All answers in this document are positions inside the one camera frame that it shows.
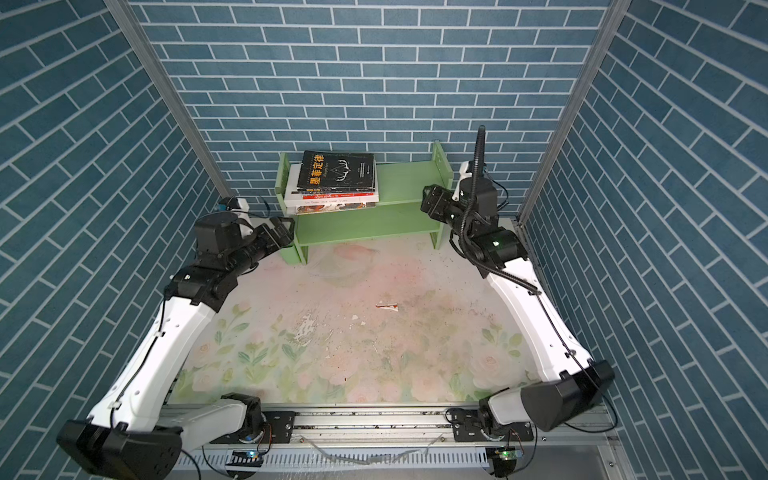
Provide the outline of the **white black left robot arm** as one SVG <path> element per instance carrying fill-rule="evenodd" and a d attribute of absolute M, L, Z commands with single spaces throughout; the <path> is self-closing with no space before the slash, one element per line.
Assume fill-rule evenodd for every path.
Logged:
<path fill-rule="evenodd" d="M 180 457 L 226 436 L 254 458 L 267 453 L 273 427 L 255 396 L 230 393 L 176 417 L 161 412 L 197 338 L 239 277 L 291 246 L 294 229 L 294 219 L 286 217 L 259 225 L 234 211 L 200 217 L 195 260 L 164 288 L 147 335 L 108 392 L 85 419 L 61 426 L 57 445 L 86 472 L 112 479 L 164 479 Z"/>

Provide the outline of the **dark purple book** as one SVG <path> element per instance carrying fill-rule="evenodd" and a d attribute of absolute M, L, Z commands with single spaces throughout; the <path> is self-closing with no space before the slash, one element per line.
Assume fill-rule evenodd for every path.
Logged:
<path fill-rule="evenodd" d="M 338 200 L 338 199 L 355 199 L 363 201 L 378 201 L 379 193 L 376 191 L 355 191 L 355 192 L 330 192 L 330 193 L 315 193 L 315 192 L 293 192 L 296 198 L 301 200 Z"/>

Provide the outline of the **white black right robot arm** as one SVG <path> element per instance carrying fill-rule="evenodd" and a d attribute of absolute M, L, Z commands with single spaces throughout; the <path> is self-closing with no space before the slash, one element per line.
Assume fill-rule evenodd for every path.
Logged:
<path fill-rule="evenodd" d="M 605 360 L 593 359 L 575 339 L 540 286 L 521 240 L 500 226 L 493 183 L 466 177 L 455 191 L 429 185 L 420 209 L 449 227 L 455 251 L 501 297 L 533 356 L 536 381 L 493 389 L 480 400 L 484 432 L 495 435 L 520 422 L 550 431 L 606 403 L 615 379 L 613 368 Z"/>

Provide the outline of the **red blue manga book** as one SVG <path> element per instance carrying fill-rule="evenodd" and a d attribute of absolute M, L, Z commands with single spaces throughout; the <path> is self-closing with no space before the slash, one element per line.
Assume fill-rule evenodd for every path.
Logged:
<path fill-rule="evenodd" d="M 378 194 L 365 194 L 365 195 L 342 195 L 342 196 L 319 196 L 310 195 L 306 198 L 303 195 L 299 196 L 286 196 L 284 203 L 287 207 L 303 207 L 303 206 L 316 206 L 316 205 L 337 205 L 346 203 L 370 203 L 378 202 Z"/>

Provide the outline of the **black book with gold text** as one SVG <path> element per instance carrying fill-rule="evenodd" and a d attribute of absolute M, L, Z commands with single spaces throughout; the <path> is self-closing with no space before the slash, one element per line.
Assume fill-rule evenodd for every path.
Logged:
<path fill-rule="evenodd" d="M 299 192 L 310 194 L 373 192 L 376 188 L 374 155 L 306 150 L 296 187 Z"/>

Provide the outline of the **white book with brown bars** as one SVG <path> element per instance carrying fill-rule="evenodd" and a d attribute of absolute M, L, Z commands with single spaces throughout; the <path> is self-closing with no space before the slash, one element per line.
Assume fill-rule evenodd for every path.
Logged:
<path fill-rule="evenodd" d="M 379 203 L 377 191 L 334 194 L 300 192 L 297 187 L 299 171 L 299 165 L 290 166 L 283 196 L 284 210 L 289 216 L 373 208 Z"/>

